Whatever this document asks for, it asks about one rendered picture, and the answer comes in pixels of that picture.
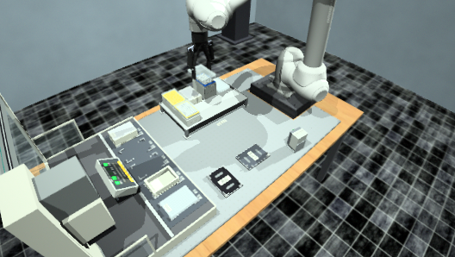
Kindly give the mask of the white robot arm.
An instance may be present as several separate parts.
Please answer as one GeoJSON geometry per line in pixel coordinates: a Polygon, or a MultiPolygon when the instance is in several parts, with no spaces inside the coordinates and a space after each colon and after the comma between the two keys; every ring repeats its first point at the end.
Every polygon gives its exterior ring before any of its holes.
{"type": "MultiPolygon", "coordinates": [[[[233,13],[248,1],[187,0],[190,31],[203,33],[223,30],[233,13]]],[[[320,102],[326,97],[328,82],[322,61],[335,3],[336,0],[313,0],[304,57],[300,49],[286,47],[277,58],[275,76],[269,77],[274,82],[267,84],[267,88],[286,99],[296,93],[310,102],[320,102]]]]}

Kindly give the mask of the white ready key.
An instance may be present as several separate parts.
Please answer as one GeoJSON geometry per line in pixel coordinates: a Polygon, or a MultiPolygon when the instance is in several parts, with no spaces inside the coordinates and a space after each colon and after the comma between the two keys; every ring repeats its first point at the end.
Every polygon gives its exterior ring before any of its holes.
{"type": "Polygon", "coordinates": [[[308,133],[302,128],[298,127],[290,131],[289,138],[286,145],[293,153],[304,148],[308,133]],[[290,145],[290,146],[289,146],[290,145]]]}

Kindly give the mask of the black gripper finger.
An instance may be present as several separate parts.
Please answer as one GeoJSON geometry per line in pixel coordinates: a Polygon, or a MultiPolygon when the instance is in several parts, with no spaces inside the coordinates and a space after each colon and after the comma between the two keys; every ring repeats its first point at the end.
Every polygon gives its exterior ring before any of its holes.
{"type": "Polygon", "coordinates": [[[203,48],[204,48],[205,57],[207,59],[207,68],[211,71],[211,63],[215,59],[214,50],[213,50],[213,41],[209,41],[209,44],[208,44],[209,51],[208,51],[206,45],[203,45],[203,48]]]}
{"type": "Polygon", "coordinates": [[[193,51],[193,46],[192,47],[187,47],[187,51],[188,51],[187,66],[191,69],[192,78],[194,80],[196,80],[196,68],[195,68],[195,66],[196,66],[197,57],[198,57],[202,47],[199,46],[197,51],[195,51],[195,49],[193,51]],[[192,59],[192,55],[193,55],[193,59],[192,59]]]}

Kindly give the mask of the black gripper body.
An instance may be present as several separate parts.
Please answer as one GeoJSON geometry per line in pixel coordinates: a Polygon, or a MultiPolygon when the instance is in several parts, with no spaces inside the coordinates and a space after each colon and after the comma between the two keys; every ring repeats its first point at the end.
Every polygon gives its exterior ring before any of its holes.
{"type": "Polygon", "coordinates": [[[208,42],[208,31],[207,32],[203,32],[203,33],[194,33],[194,32],[191,32],[191,38],[192,38],[192,46],[193,48],[195,49],[195,51],[198,50],[198,47],[201,46],[202,47],[202,51],[204,51],[204,48],[203,48],[203,45],[208,45],[209,42],[208,42]]]}

